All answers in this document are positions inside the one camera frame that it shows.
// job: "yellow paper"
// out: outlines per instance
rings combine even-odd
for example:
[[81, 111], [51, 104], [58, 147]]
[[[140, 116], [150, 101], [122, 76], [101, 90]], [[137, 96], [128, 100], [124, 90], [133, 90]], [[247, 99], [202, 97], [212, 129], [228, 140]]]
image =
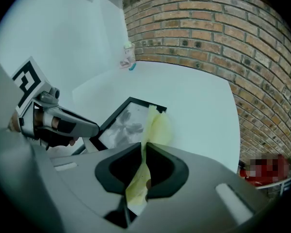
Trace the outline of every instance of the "yellow paper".
[[153, 142], [166, 145], [170, 140], [171, 125], [166, 113], [163, 112], [160, 114], [156, 110], [156, 106], [151, 105], [141, 140], [142, 163], [126, 189], [128, 205], [141, 205], [146, 203], [146, 182], [151, 179], [150, 170], [146, 165], [146, 143]]

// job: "gray plastic part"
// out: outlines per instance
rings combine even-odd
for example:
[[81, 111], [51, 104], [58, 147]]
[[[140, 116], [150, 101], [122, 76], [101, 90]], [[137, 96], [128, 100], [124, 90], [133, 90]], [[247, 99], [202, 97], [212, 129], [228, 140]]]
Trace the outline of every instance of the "gray plastic part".
[[94, 124], [86, 119], [82, 119], [81, 116], [80, 116], [80, 118], [78, 118], [78, 117], [75, 117], [73, 115], [67, 114], [63, 110], [70, 112], [69, 110], [62, 108], [59, 105], [56, 105], [56, 106], [53, 106], [50, 108], [46, 108], [46, 109], [44, 109], [44, 112], [48, 113], [54, 117], [58, 117], [61, 120], [75, 123], [76, 125], [74, 126], [73, 130], [70, 133], [60, 132], [59, 130], [55, 130], [53, 128], [46, 127], [46, 126], [41, 127], [41, 129], [47, 129], [49, 131], [58, 133], [60, 135], [71, 136], [71, 137], [93, 137], [99, 133], [99, 126], [98, 125], [96, 125], [96, 124]]
[[31, 102], [21, 116], [23, 124], [20, 125], [20, 130], [23, 135], [35, 139], [34, 136], [34, 104]]
[[[0, 131], [0, 185], [19, 210], [47, 232], [52, 224], [57, 232], [124, 232], [103, 218], [123, 196], [106, 192], [95, 168], [129, 146], [50, 160], [42, 147], [31, 146], [22, 135]], [[155, 146], [186, 163], [188, 180], [173, 196], [149, 200], [126, 232], [235, 232], [237, 223], [215, 191], [221, 183], [229, 185], [254, 214], [239, 226], [242, 232], [267, 209], [268, 199], [262, 193], [217, 161]], [[77, 166], [63, 171], [54, 168], [72, 162]]]
[[137, 232], [224, 232], [237, 227], [226, 206], [215, 191], [228, 184], [255, 214], [263, 210], [268, 199], [252, 185], [222, 164], [208, 157], [172, 147], [154, 144], [180, 158], [189, 167], [183, 187], [167, 199], [149, 200], [129, 229]]

